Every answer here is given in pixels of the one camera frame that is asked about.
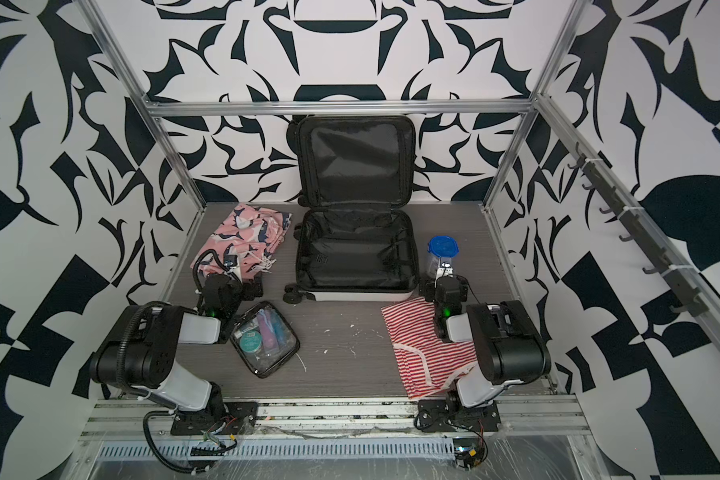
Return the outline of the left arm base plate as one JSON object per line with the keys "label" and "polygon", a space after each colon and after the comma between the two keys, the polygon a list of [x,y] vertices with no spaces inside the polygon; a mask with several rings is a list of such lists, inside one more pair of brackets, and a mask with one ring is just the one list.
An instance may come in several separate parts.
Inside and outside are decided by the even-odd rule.
{"label": "left arm base plate", "polygon": [[204,432],[214,435],[237,435],[256,425],[259,403],[255,401],[225,402],[218,414],[209,410],[179,411],[173,420],[173,436],[200,436]]}

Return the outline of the clear toiletry pouch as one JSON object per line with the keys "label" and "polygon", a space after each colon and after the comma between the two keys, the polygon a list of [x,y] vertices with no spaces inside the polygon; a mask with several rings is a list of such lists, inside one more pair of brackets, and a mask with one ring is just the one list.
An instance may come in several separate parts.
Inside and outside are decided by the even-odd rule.
{"label": "clear toiletry pouch", "polygon": [[259,302],[238,318],[230,342],[248,370],[259,379],[271,376],[301,346],[290,323],[268,301]]}

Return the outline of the red white striped shirt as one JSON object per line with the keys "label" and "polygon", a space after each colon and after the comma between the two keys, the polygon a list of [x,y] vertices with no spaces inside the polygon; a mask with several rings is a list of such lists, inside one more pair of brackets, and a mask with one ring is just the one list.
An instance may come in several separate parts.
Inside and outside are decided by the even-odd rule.
{"label": "red white striped shirt", "polygon": [[449,389],[477,364],[473,344],[445,343],[434,330],[434,305],[419,297],[381,309],[404,390],[417,401]]}

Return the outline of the pink patterned shorts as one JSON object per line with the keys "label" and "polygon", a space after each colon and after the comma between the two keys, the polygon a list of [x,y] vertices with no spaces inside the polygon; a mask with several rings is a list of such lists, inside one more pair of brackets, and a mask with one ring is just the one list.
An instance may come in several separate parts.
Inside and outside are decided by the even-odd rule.
{"label": "pink patterned shorts", "polygon": [[283,243],[292,223],[292,214],[270,208],[237,204],[202,244],[191,263],[195,289],[199,291],[213,275],[243,285],[268,272],[274,253]]}

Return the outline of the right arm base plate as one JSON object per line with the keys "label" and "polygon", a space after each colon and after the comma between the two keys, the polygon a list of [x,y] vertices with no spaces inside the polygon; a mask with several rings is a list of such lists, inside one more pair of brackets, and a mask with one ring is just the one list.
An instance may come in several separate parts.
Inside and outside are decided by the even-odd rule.
{"label": "right arm base plate", "polygon": [[498,432],[502,423],[495,405],[464,408],[444,399],[424,399],[417,403],[414,427],[425,433],[457,431]]}

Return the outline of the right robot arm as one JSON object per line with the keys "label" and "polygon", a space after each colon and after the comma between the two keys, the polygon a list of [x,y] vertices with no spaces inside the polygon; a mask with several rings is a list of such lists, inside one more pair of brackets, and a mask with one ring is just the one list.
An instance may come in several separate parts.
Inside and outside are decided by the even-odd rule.
{"label": "right robot arm", "polygon": [[495,400],[514,386],[548,375],[551,356],[518,300],[467,304],[471,286],[459,275],[427,279],[420,288],[434,305],[434,331],[446,345],[470,346],[476,365],[442,400],[421,400],[414,427],[423,432],[496,431]]}

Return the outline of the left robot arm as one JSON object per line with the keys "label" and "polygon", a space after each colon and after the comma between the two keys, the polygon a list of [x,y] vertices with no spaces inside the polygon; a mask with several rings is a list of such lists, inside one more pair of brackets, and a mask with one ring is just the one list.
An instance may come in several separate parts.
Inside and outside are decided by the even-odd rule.
{"label": "left robot arm", "polygon": [[[193,264],[196,307],[160,300],[126,307],[89,361],[92,381],[157,404],[157,409],[142,419],[146,444],[162,466],[191,476],[209,472],[221,457],[236,448],[237,441],[223,442],[218,438],[233,420],[220,386],[178,363],[177,349],[181,344],[229,342],[241,303],[263,294],[261,276],[243,279],[242,270],[232,265],[228,255],[208,249],[199,258],[211,259],[220,270],[202,273],[200,265]],[[201,458],[177,463],[160,451],[151,431],[151,422],[156,418],[206,422],[201,444],[190,449]]]}

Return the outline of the blue lid plastic jar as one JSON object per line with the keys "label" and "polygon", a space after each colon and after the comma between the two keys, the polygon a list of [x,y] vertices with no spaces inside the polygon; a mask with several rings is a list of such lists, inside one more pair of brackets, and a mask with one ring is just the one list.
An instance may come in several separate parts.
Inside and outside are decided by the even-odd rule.
{"label": "blue lid plastic jar", "polygon": [[432,237],[427,244],[427,253],[426,274],[429,278],[454,275],[453,259],[459,254],[459,246],[454,238],[447,235]]}

